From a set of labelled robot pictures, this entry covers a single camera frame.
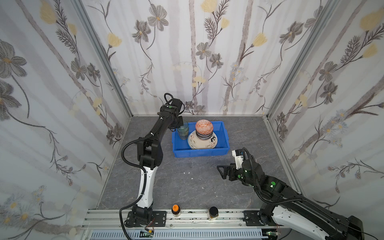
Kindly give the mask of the green glass cup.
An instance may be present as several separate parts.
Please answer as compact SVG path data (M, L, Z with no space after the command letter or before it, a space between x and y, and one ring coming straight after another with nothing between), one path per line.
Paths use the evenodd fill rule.
M189 136L189 123L184 121L183 125L177 128L181 140L187 140Z

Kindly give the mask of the orange patterned bowl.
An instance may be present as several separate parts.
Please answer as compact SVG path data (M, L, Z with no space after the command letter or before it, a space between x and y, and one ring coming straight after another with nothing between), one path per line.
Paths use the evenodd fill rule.
M196 128L196 132L198 134L204 135L204 136L210 135L214 131L213 124L210 121L208 121L208 120L199 120L199 121L197 121L196 125L195 125L195 128Z

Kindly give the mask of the cream floral plate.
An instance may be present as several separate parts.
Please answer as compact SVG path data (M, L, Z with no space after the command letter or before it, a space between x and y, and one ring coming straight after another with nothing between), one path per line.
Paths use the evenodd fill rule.
M209 139L202 140L193 131L188 137L188 145L193 150L214 149L218 144L218 138L215 133Z

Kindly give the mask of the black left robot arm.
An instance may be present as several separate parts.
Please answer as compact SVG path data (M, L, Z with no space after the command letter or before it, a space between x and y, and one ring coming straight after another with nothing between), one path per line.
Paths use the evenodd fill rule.
M163 161L163 150L161 141L169 130L176 130L184 125L182 113L185 105L180 99L176 99L170 93L164 94L165 104L163 104L158 112L159 118L149 131L143 137L133 140L123 146L121 150L122 160L135 168L141 170L140 192L138 198L131 204L122 207L119 210L119 218L125 237L129 240L130 236L126 230L123 221L123 211L132 208L132 217L136 223L148 226L153 221L153 188L155 175L158 167ZM137 145L138 164L129 162L125 157L125 150L132 144Z

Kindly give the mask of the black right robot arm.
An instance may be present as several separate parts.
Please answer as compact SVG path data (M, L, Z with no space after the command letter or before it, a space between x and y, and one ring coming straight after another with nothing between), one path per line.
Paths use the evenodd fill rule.
M260 164L246 159L236 164L219 165L225 180L240 181L252 187L264 203L252 219L261 225L285 226L316 240L363 240L360 219L336 214L296 192L285 182L264 173Z

